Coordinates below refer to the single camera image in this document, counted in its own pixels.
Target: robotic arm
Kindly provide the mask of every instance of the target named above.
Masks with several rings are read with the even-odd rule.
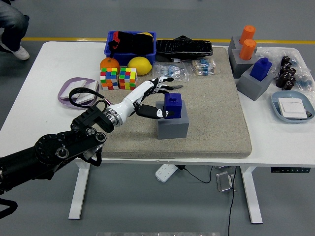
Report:
[[[135,112],[142,117],[159,119],[169,114],[156,107],[142,105],[141,102],[153,93],[168,93],[173,87],[164,85],[172,78],[160,77],[143,82],[119,104],[104,102],[105,108],[101,111],[97,104],[89,107],[84,113],[75,118],[71,130],[47,134],[41,137],[33,147],[0,158],[0,195],[31,179],[51,180],[54,173],[70,163],[75,158],[99,166],[102,162],[101,151],[106,141],[103,132],[97,132],[92,126],[98,124],[106,133],[114,130],[115,126],[123,125],[127,117]],[[9,208],[0,211],[0,219],[13,213],[16,202],[0,199],[0,205]]]

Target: beige mat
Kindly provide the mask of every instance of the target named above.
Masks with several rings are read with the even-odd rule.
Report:
[[[228,55],[224,48],[213,48],[218,74],[191,78],[176,90],[186,103],[189,129],[186,138],[157,139],[156,121],[129,117],[126,124],[107,135],[104,158],[245,158],[252,151],[247,125],[237,95]],[[139,77],[139,81],[151,79]],[[102,91],[112,103],[119,103],[128,90]],[[164,95],[153,94],[143,104],[155,106]]]

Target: jeans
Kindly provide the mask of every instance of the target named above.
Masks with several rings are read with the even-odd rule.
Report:
[[[29,16],[0,0],[0,28],[4,28],[2,43],[16,52],[29,26]]]

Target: yellow floor line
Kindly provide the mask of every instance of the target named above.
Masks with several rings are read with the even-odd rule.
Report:
[[[106,42],[107,38],[77,38],[77,37],[25,37],[23,41],[87,41],[87,42]],[[194,40],[208,40],[213,43],[229,43],[230,39],[217,39],[217,38],[195,38]],[[315,44],[315,40],[268,40],[256,39],[257,43],[266,44]]]

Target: shoe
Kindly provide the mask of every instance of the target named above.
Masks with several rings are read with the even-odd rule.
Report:
[[[17,57],[18,59],[20,59],[20,60],[27,60],[28,58],[30,58],[29,53],[28,53],[21,45],[20,45],[19,50],[16,51],[16,52],[14,52],[14,51],[8,49],[8,47],[5,46],[5,45],[2,43],[1,36],[2,36],[2,35],[0,35],[0,45],[1,45],[4,49],[6,49],[6,50],[12,52],[13,55],[16,56],[16,57]]]

